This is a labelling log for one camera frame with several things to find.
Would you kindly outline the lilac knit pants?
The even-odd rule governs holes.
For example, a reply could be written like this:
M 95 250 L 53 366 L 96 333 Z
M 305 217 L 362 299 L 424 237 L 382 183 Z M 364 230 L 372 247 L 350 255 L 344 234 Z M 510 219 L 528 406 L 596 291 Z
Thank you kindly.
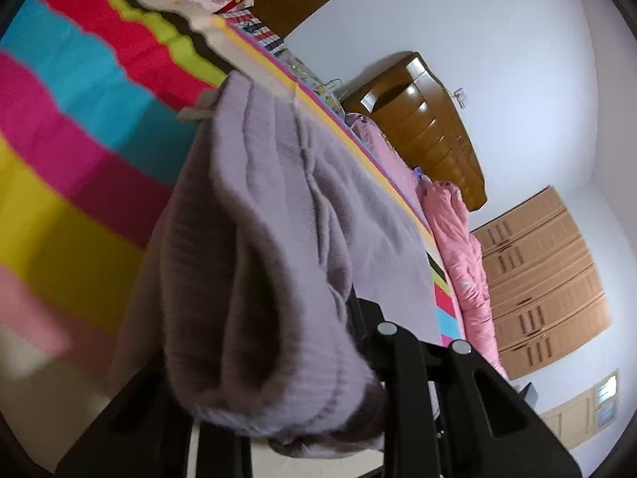
M 202 420 L 297 458 L 380 449 L 385 394 L 355 345 L 350 297 L 440 337 L 411 215 L 325 125 L 232 73 L 152 233 L 110 384 L 162 350 Z

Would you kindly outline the wooden door with window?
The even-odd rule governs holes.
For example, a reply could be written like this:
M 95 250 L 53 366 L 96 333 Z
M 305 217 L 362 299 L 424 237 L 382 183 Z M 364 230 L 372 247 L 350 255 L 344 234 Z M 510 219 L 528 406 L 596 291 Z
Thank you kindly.
M 585 392 L 540 414 L 541 419 L 569 450 L 591 439 L 614 422 L 619 411 L 619 370 Z

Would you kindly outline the light wooden wardrobe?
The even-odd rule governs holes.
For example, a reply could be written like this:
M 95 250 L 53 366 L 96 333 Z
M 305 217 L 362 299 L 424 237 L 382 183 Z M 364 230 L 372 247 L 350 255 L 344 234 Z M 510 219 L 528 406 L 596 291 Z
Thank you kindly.
M 482 245 L 496 345 L 510 378 L 551 365 L 612 325 L 593 256 L 554 188 L 473 234 Z

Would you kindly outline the pink crumpled comforter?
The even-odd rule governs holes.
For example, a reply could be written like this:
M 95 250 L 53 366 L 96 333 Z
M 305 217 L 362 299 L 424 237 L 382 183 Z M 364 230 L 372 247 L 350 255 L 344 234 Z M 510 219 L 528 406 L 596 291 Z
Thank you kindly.
M 421 205 L 459 304 L 465 337 L 501 376 L 482 245 L 469 228 L 470 210 L 451 182 L 422 182 Z

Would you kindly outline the pink bed cover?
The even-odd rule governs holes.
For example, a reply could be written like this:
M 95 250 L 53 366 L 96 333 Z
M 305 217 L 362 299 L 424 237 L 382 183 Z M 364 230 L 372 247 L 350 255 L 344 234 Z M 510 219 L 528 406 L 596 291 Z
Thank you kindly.
M 358 136 L 375 160 L 382 166 L 391 179 L 399 187 L 408 202 L 414 206 L 417 214 L 424 219 L 421 206 L 420 181 L 412 168 L 399 156 L 380 127 L 369 117 L 350 112 L 344 117 L 347 125 Z

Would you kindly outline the glossy brown wooden headboard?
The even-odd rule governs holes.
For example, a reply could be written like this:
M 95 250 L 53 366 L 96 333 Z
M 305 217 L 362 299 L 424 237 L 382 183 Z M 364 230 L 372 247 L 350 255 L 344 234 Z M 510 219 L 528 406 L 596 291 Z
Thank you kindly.
M 372 119 L 409 167 L 459 187 L 471 212 L 487 203 L 482 167 L 459 111 L 419 53 L 407 53 L 341 106 Z

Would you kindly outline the floral cloth nightstand cover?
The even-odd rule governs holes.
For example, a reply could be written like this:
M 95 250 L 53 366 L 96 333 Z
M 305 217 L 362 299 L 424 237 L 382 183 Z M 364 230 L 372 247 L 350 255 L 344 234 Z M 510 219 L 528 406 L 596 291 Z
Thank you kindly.
M 328 82 L 320 80 L 320 78 L 307 66 L 300 58 L 291 53 L 290 50 L 280 50 L 276 54 L 276 58 L 291 72 L 296 78 L 307 86 L 324 104 L 332 109 L 332 112 L 343 118 L 346 112 L 343 110 L 340 99 L 337 96 L 342 81 L 340 79 L 332 79 Z

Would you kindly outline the rainbow striped blanket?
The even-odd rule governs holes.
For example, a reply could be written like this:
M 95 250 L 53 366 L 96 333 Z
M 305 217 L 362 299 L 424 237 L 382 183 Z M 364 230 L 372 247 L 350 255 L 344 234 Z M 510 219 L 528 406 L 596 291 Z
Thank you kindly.
M 194 134 L 177 114 L 238 69 L 361 145 L 271 54 L 170 0 L 25 0 L 1 41 L 1 410 L 53 469 L 106 406 L 151 231 Z

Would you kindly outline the white wall socket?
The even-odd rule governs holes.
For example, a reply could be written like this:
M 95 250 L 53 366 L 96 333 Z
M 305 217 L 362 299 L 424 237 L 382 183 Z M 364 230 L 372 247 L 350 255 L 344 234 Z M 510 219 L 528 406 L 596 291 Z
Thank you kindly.
M 458 88 L 458 90 L 453 91 L 450 96 L 455 99 L 460 109 L 464 109 L 467 106 L 467 94 L 465 94 L 464 88 Z

